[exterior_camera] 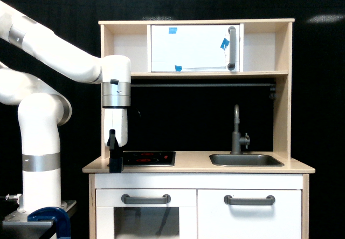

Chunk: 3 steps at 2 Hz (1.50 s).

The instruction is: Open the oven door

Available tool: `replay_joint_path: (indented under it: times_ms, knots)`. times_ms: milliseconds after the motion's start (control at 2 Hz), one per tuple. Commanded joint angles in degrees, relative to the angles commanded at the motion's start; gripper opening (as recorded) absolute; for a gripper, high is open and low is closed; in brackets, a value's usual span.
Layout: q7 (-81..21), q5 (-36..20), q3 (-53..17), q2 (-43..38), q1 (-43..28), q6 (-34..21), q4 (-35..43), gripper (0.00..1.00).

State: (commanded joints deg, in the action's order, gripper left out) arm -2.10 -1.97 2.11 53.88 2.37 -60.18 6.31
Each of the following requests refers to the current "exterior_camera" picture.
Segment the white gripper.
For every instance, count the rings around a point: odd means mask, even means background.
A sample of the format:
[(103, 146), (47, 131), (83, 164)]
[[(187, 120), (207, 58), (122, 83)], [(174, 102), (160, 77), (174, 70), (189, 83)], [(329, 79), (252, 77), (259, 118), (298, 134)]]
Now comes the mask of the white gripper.
[(128, 142), (128, 116), (126, 108), (106, 108), (103, 121), (104, 144), (109, 147), (109, 172), (123, 171), (123, 147)]

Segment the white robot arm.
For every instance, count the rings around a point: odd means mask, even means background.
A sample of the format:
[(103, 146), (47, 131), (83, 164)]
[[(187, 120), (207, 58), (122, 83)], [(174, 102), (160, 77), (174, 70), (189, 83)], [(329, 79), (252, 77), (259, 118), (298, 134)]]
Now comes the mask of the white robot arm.
[[(119, 152), (128, 141), (128, 57), (95, 57), (5, 3), (1, 3), (1, 38), (74, 81), (101, 84), (104, 143), (111, 152)], [(39, 78), (1, 65), (1, 103), (18, 107), (23, 171), (21, 211), (32, 213), (44, 207), (59, 207), (58, 128), (72, 115), (70, 102)]]

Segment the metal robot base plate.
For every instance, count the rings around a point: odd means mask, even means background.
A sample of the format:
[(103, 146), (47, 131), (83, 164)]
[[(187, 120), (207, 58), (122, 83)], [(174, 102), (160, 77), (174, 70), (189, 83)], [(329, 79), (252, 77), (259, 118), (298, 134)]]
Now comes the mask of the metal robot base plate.
[(1, 238), (71, 238), (70, 218), (76, 210), (75, 200), (31, 214), (15, 210), (1, 221)]

